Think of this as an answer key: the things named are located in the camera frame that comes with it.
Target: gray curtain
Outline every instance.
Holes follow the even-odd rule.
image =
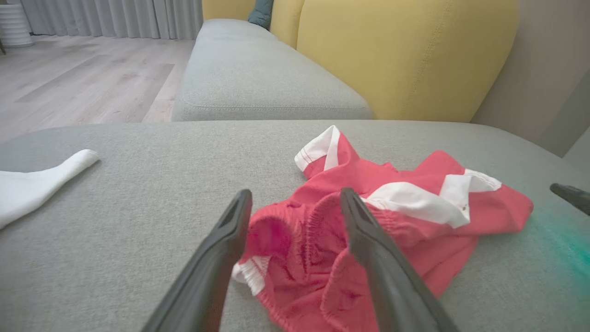
[[[201,0],[21,0],[34,34],[195,39]]]

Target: dark teal pillow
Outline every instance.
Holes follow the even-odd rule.
[[[248,22],[260,25],[268,30],[270,28],[270,14],[273,11],[274,0],[256,0],[254,9],[248,16]]]

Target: red and white garment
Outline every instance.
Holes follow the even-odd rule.
[[[483,234],[520,231],[528,197],[435,151],[413,171],[359,158],[331,126],[295,157],[308,178],[250,220],[233,277],[287,332],[378,331],[366,274],[348,252],[340,189],[352,187],[440,296]]]

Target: wall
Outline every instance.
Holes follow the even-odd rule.
[[[579,170],[590,174],[590,128],[586,129],[580,139],[563,156],[563,159],[569,161]]]
[[[472,122],[504,129],[561,157],[590,125],[588,105],[565,105],[590,69],[590,1],[519,0],[519,7],[512,52]],[[582,121],[567,121],[572,114]]]

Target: red fabric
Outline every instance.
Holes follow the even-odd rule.
[[[337,148],[338,166],[325,171],[326,157],[311,162],[303,186],[250,221],[240,262],[270,256],[257,298],[287,332],[378,331],[365,271],[348,253],[341,188],[368,197],[386,183],[404,181],[438,195],[447,174],[466,171],[442,151],[413,171],[398,171],[359,158],[342,134]],[[468,198],[470,222],[456,229],[368,204],[436,296],[467,262],[480,235],[520,231],[533,208],[526,196],[505,185]]]

